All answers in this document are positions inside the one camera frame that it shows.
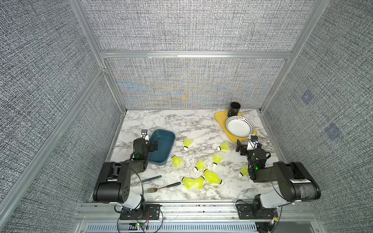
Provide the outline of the teal storage box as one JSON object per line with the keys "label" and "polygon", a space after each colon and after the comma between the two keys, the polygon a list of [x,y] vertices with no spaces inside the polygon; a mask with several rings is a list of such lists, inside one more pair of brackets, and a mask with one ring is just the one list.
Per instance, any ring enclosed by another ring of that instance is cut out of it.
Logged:
{"label": "teal storage box", "polygon": [[150,143],[154,144],[155,142],[157,142],[157,150],[149,152],[148,162],[163,166],[167,163],[171,154],[175,142],[175,133],[168,130],[157,129],[150,137]]}

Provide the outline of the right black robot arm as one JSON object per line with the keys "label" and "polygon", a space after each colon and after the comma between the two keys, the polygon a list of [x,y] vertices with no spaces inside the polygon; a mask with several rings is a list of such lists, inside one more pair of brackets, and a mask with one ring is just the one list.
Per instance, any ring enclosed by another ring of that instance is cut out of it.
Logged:
{"label": "right black robot arm", "polygon": [[251,204],[238,201],[237,208],[240,219],[269,219],[276,216],[276,209],[294,202],[308,202],[321,197],[321,190],[300,162],[284,163],[275,162],[271,167],[266,167],[271,153],[262,149],[257,139],[249,140],[247,145],[237,141],[236,151],[241,156],[246,156],[248,167],[241,173],[247,173],[255,183],[276,182],[278,187],[273,187],[268,193],[257,194]]}

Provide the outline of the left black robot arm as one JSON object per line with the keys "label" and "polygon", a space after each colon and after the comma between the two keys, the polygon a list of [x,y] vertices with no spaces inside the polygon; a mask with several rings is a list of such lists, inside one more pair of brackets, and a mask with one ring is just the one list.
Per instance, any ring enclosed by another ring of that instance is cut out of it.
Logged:
{"label": "left black robot arm", "polygon": [[140,209],[145,203],[143,194],[130,190],[132,175],[139,176],[148,166],[148,155],[158,149],[158,142],[138,138],[133,142],[130,158],[123,162],[105,162],[93,190],[96,203],[119,203],[130,210]]}

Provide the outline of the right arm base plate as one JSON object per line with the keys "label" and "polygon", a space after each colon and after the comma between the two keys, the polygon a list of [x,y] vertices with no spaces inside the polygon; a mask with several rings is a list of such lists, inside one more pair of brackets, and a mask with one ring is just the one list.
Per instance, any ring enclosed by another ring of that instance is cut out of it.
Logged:
{"label": "right arm base plate", "polygon": [[278,216],[276,209],[266,209],[243,202],[238,202],[236,209],[241,220],[272,220]]}

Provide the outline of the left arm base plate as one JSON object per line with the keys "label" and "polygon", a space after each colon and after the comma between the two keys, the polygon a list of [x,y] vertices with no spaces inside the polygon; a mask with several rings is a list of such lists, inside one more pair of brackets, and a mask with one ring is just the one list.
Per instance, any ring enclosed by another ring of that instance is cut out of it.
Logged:
{"label": "left arm base plate", "polygon": [[128,208],[122,208],[120,212],[120,220],[159,220],[160,217],[159,204],[145,204],[141,205],[140,208],[130,210]]}

